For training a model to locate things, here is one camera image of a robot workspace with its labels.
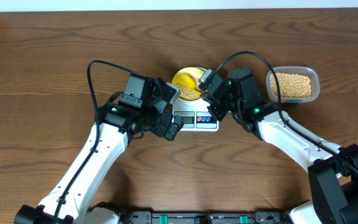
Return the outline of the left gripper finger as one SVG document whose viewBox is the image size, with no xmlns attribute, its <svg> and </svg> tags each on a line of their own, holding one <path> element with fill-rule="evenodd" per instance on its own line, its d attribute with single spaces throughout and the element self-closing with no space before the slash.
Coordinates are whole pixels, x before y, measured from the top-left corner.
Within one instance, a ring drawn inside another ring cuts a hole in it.
<svg viewBox="0 0 358 224">
<path fill-rule="evenodd" d="M 179 97 L 179 88 L 169 82 L 164 82 L 158 78 L 156 80 L 156 97 L 155 107 L 159 112 L 163 112 L 168 105 L 172 105 Z"/>
<path fill-rule="evenodd" d="M 173 141 L 183 125 L 183 118 L 179 115 L 175 115 L 173 120 L 167 124 L 163 137 L 168 141 Z"/>
</svg>

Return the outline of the yellow plastic measuring scoop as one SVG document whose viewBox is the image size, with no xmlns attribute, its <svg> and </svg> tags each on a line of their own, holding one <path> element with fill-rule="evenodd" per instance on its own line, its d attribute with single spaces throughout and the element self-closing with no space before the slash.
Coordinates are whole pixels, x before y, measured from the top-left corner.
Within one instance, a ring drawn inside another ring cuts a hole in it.
<svg viewBox="0 0 358 224">
<path fill-rule="evenodd" d="M 196 89 L 196 82 L 187 73 L 178 73 L 174 76 L 172 83 L 180 88 L 183 96 L 201 96 L 201 92 Z"/>
</svg>

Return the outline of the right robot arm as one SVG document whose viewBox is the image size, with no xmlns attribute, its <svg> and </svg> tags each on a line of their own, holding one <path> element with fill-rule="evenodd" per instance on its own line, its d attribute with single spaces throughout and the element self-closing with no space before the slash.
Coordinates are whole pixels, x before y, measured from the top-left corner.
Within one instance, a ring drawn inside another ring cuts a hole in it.
<svg viewBox="0 0 358 224">
<path fill-rule="evenodd" d="M 232 114 L 248 133 L 276 146 L 308 173 L 312 199 L 287 213 L 289 223 L 358 223 L 358 145 L 326 141 L 263 100 L 249 68 L 230 72 L 227 81 L 207 70 L 200 89 L 214 119 Z"/>
</svg>

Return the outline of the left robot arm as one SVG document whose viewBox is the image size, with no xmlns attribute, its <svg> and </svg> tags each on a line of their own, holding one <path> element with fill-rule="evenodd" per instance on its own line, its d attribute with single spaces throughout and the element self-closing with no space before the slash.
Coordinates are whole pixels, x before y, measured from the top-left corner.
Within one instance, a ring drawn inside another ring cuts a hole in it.
<svg viewBox="0 0 358 224">
<path fill-rule="evenodd" d="M 159 78 L 131 75 L 124 91 L 96 107 L 87 142 L 61 181 L 37 207 L 23 205 L 15 223 L 119 223 L 119 212 L 108 205 L 90 209 L 90 203 L 108 170 L 133 139 L 150 131 L 174 140 L 183 120 L 165 108 L 179 94 L 177 86 Z"/>
</svg>

